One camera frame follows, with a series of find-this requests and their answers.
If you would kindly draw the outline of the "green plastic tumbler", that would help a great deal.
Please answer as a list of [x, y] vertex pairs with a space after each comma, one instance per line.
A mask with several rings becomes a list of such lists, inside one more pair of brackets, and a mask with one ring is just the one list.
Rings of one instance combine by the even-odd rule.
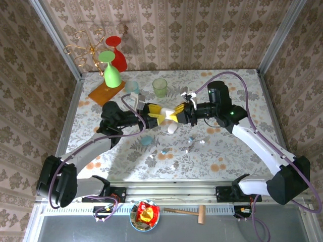
[[163, 78], [158, 78], [153, 81], [152, 86], [156, 97], [163, 98], [166, 96], [167, 85], [167, 81]]

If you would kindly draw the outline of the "orange wooden board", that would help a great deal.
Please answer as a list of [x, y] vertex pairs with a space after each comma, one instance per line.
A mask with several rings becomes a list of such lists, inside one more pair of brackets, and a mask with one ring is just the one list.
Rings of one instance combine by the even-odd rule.
[[117, 95], [125, 87], [125, 84], [126, 83], [122, 81], [120, 86], [110, 88], [105, 82], [102, 82], [97, 88], [88, 94], [88, 97], [99, 106], [103, 106], [106, 102], [110, 101], [115, 95]]

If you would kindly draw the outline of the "blue plastic tumbler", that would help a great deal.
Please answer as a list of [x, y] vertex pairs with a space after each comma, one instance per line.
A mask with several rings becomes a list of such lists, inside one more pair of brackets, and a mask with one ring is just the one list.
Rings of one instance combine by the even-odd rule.
[[127, 81], [125, 84], [125, 90], [127, 93], [139, 94], [139, 84], [136, 81]]

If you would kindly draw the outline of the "green wine glass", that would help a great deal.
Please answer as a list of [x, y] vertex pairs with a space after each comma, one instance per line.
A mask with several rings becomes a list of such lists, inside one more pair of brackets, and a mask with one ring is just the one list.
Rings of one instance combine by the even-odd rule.
[[103, 77], [105, 84], [109, 88], [117, 88], [122, 83], [122, 78], [118, 69], [112, 65], [112, 61], [115, 59], [115, 57], [115, 53], [109, 50], [101, 52], [98, 56], [98, 60], [101, 63], [107, 64], [107, 67], [103, 71]]

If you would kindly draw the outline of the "red wine glass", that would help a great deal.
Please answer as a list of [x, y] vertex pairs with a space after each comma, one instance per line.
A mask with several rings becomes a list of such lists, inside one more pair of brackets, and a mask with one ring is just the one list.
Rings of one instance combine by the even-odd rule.
[[121, 73], [127, 69], [127, 61], [125, 56], [117, 49], [121, 44], [121, 38], [118, 36], [111, 36], [105, 40], [107, 46], [113, 48], [115, 59], [112, 61], [112, 65]]

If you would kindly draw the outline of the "red yellow snack packet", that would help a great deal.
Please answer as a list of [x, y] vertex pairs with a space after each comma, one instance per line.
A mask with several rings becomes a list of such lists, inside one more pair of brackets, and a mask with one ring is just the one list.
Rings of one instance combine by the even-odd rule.
[[160, 207], [141, 201], [137, 209], [136, 221], [154, 227], [159, 218]]

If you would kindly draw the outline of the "wooden mallet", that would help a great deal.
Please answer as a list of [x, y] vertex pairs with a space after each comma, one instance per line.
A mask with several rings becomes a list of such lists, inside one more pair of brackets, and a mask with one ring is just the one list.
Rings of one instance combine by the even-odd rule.
[[188, 214], [188, 215], [195, 215], [198, 218], [198, 224], [205, 224], [205, 218], [206, 218], [206, 206], [205, 205], [199, 205], [198, 211], [185, 211], [180, 209], [174, 209], [174, 208], [164, 208], [164, 211], [166, 212], [173, 212], [178, 214]]

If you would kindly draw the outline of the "patterned ceramic bowl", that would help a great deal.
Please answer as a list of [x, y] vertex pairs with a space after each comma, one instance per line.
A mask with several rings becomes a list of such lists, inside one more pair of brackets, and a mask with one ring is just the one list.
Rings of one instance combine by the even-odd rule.
[[157, 204], [154, 201], [150, 200], [150, 199], [142, 199], [140, 201], [137, 201], [134, 204], [134, 206], [132, 207], [131, 211], [130, 211], [130, 222], [131, 222], [131, 225], [133, 226], [133, 228], [135, 228], [137, 231], [147, 232], [147, 231], [152, 230], [154, 227], [156, 227], [156, 225], [157, 225], [157, 223], [159, 221], [159, 218], [158, 218], [158, 221], [157, 221], [157, 223], [155, 224], [154, 227], [150, 227], [147, 224], [144, 224], [142, 222], [136, 221], [137, 209], [138, 209], [139, 203], [141, 201], [148, 202], [148, 203], [150, 203], [152, 205], [157, 205]]

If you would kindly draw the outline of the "aluminium table side rail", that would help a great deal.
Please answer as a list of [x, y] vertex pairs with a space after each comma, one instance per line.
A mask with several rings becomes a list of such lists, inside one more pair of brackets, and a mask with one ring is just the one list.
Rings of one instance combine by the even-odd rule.
[[264, 154], [261, 153], [260, 158], [266, 164], [271, 174], [275, 176], [281, 170], [281, 166], [289, 165], [286, 158], [289, 161], [294, 161], [295, 155], [286, 150], [282, 131], [280, 129], [278, 118], [276, 116], [268, 88], [266, 87], [264, 77], [259, 72], [257, 72], [257, 74], [276, 134], [276, 137], [272, 138], [270, 135], [264, 132], [263, 128], [260, 128], [260, 125], [258, 125], [258, 134], [262, 134], [266, 139], [266, 141], [264, 141], [263, 138], [260, 138], [260, 143], [262, 146], [261, 151], [264, 152]]
[[66, 154], [85, 78], [86, 75], [83, 74], [76, 84], [56, 154], [45, 159], [36, 186], [37, 195], [48, 199], [55, 209], [67, 206], [76, 195], [76, 168], [65, 164], [63, 156]]

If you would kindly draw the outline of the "aluminium rail beam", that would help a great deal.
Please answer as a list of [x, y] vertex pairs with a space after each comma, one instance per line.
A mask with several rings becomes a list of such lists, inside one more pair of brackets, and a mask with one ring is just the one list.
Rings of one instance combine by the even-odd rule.
[[205, 199], [207, 197], [216, 197], [215, 188], [217, 186], [237, 186], [231, 181], [139, 181], [111, 183], [99, 176], [92, 176], [86, 179], [77, 179], [76, 182], [76, 195], [71, 203], [77, 199], [90, 196], [95, 196], [96, 199], [99, 199], [98, 195], [100, 195], [104, 188], [109, 187], [125, 187], [127, 189], [125, 202], [129, 202], [135, 197], [147, 197], [150, 199], [161, 197], [162, 199], [173, 200], [177, 197], [198, 196], [200, 199]]

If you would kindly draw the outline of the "aluminium frame post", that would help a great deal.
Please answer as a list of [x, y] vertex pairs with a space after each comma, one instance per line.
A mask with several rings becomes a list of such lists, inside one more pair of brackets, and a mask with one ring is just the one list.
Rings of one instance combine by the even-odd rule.
[[315, 213], [299, 207], [304, 233], [308, 242], [321, 242], [321, 230]]
[[260, 75], [263, 76], [272, 64], [306, 2], [307, 0], [292, 0], [291, 5], [284, 15], [284, 18], [259, 65], [258, 73]]
[[46, 206], [36, 203], [33, 207], [23, 242], [38, 242], [44, 220], [44, 209]]
[[51, 39], [53, 40], [55, 46], [58, 48], [59, 53], [62, 55], [64, 61], [66, 62], [67, 66], [69, 67], [69, 70], [73, 74], [76, 81], [79, 81], [81, 79], [82, 74], [74, 64], [72, 58], [64, 53], [65, 48], [65, 42], [63, 41], [63, 38], [61, 34], [59, 33], [56, 25], [54, 24], [54, 21], [49, 14], [49, 12], [46, 10], [46, 7], [42, 0], [29, 0], [31, 5], [34, 7], [37, 15], [39, 16], [40, 20], [42, 21], [46, 31], [50, 35]]

